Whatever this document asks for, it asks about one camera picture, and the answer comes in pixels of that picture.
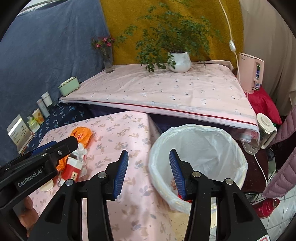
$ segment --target white flower pot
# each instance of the white flower pot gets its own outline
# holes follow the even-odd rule
[[[169,53],[169,55],[172,55],[171,60],[174,60],[176,62],[175,68],[168,65],[169,69],[176,73],[185,73],[187,72],[191,67],[191,60],[189,57],[189,54],[187,52],[185,53]]]

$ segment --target yellow curtain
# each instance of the yellow curtain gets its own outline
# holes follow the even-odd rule
[[[148,29],[148,22],[136,19],[147,14],[147,9],[151,5],[158,5],[160,0],[101,0],[106,22],[109,31],[113,37],[123,33],[130,24],[138,26],[138,30],[134,35],[129,36],[126,43],[120,44],[119,47],[113,47],[113,64],[135,64],[137,63],[136,42],[141,39],[142,29]],[[226,18],[221,9],[218,0],[199,1],[193,0],[191,7],[187,8],[181,4],[172,2],[171,0],[162,0],[169,5],[173,11],[180,11],[185,16],[191,16],[198,20],[201,16],[208,19],[214,29],[221,32],[222,42],[217,38],[209,38],[211,60],[229,60],[236,67],[235,55],[230,51],[229,28]],[[237,53],[243,50],[243,21],[239,0],[221,0],[227,13],[230,27],[232,30],[232,38],[235,41]]]

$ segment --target table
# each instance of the table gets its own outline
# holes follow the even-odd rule
[[[88,127],[93,132],[87,146],[87,175],[80,180],[104,171],[108,163],[118,160],[123,149],[129,153],[121,194],[116,201],[107,201],[114,240],[175,240],[168,215],[169,206],[153,188],[149,178],[148,153],[159,136],[150,117],[145,113],[127,111],[79,121],[49,131],[40,145],[68,137],[78,126]],[[48,192],[38,189],[30,195],[39,215],[57,190],[57,186]],[[88,240],[86,205],[83,201],[84,241]]]

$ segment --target white trash bag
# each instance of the white trash bag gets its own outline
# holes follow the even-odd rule
[[[248,163],[226,131],[195,124],[172,127],[156,140],[149,155],[152,184],[171,209],[189,214],[191,208],[191,203],[180,199],[171,185],[169,153],[172,149],[176,149],[180,159],[189,162],[194,171],[218,181],[231,178],[242,188]],[[212,213],[215,211],[216,199],[212,198]]]

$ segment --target green plant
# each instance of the green plant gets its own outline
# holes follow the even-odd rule
[[[190,7],[191,0],[172,0],[178,4]],[[142,39],[136,43],[139,50],[137,59],[140,64],[146,64],[146,70],[154,71],[156,65],[160,69],[166,69],[165,63],[173,68],[176,62],[168,53],[188,52],[191,56],[202,59],[201,52],[209,54],[210,47],[207,37],[212,37],[213,30],[210,22],[201,17],[195,21],[173,12],[169,6],[159,2],[158,6],[150,6],[148,14],[138,20],[148,20],[149,28],[143,29]],[[118,37],[119,42],[125,42],[127,36],[132,36],[137,26],[130,25],[124,33]]]

